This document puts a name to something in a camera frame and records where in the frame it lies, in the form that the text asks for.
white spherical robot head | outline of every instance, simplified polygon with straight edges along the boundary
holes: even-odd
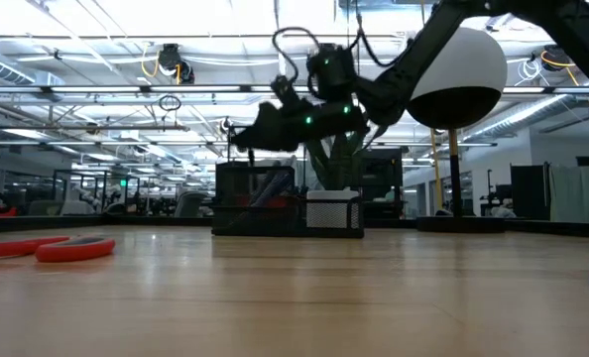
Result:
[[[495,107],[506,78],[500,45],[485,32],[459,28],[420,79],[407,111],[430,128],[462,128]]]

chair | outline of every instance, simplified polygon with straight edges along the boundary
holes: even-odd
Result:
[[[199,217],[199,206],[206,198],[206,194],[197,192],[185,192],[177,200],[176,218]]]

white curtain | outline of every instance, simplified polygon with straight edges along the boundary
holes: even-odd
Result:
[[[550,167],[550,220],[589,222],[589,167]]]

fluorescent light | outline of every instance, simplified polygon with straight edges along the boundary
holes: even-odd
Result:
[[[396,147],[406,146],[406,147],[425,147],[430,148],[431,144],[429,143],[412,143],[412,142],[374,142],[376,145],[371,146],[371,149],[395,149]]]
[[[432,159],[412,159],[412,158],[404,158],[403,163],[413,163],[413,162],[420,162],[420,163],[430,163]]]
[[[0,93],[41,93],[36,86],[0,86]]]
[[[213,92],[232,91],[238,92],[238,85],[158,85],[151,87],[154,92]]]
[[[541,93],[545,90],[543,87],[507,87],[504,88],[502,91],[504,94],[532,94],[532,93]]]
[[[118,141],[114,141],[114,142],[101,142],[100,145],[105,145],[105,146],[121,146],[121,145],[136,145],[136,144],[140,144],[139,142],[118,142]]]
[[[1,142],[0,145],[8,145],[8,146],[26,146],[26,145],[41,145],[40,142],[31,142],[31,141],[7,141]]]
[[[137,86],[54,86],[51,87],[55,93],[137,93],[140,87]]]
[[[273,92],[273,88],[270,85],[253,85],[251,86],[251,90],[254,92]]]
[[[48,145],[73,145],[73,146],[91,146],[96,145],[94,142],[47,142]]]
[[[201,141],[185,141],[185,142],[177,141],[177,142],[157,142],[156,144],[164,145],[164,146],[186,146],[186,145],[206,145],[207,143],[201,142]],[[226,142],[210,142],[208,144],[227,145]]]
[[[89,156],[90,158],[94,158],[96,160],[102,160],[102,161],[112,161],[112,160],[117,159],[114,156],[106,155],[106,154],[87,154],[87,156]]]
[[[457,146],[460,148],[478,148],[478,147],[494,147],[497,143],[462,143],[458,142]]]
[[[589,87],[568,87],[556,88],[554,93],[557,94],[589,94]]]
[[[35,130],[26,130],[26,129],[6,129],[4,130],[6,133],[15,134],[19,136],[23,136],[30,139],[45,139],[46,135],[35,131]]]

metal beam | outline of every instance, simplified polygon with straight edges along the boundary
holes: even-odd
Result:
[[[66,24],[61,22],[57,17],[55,17],[55,15],[53,15],[50,12],[50,10],[48,9],[48,7],[46,7],[43,3],[39,4],[39,3],[35,2],[34,0],[26,0],[26,2],[29,3],[30,5],[32,5],[35,9],[40,11],[42,14],[44,14],[47,17],[49,17],[50,19],[52,19],[54,22],[59,24],[59,26],[61,26],[69,34],[69,37],[72,40],[77,41],[82,46],[84,46],[85,49],[92,56],[94,56],[97,60],[100,60],[101,62],[103,62],[103,64],[105,64],[105,66],[107,66],[107,68],[109,68],[109,70],[118,74],[121,78],[125,79],[128,83],[132,83],[134,81],[132,78],[126,76],[122,71],[120,71],[120,69],[116,68],[114,66],[114,64],[112,64],[109,61],[107,61],[106,59],[104,59],[103,56],[101,56],[92,46],[88,45],[77,33],[75,33],[73,30],[71,30]]]

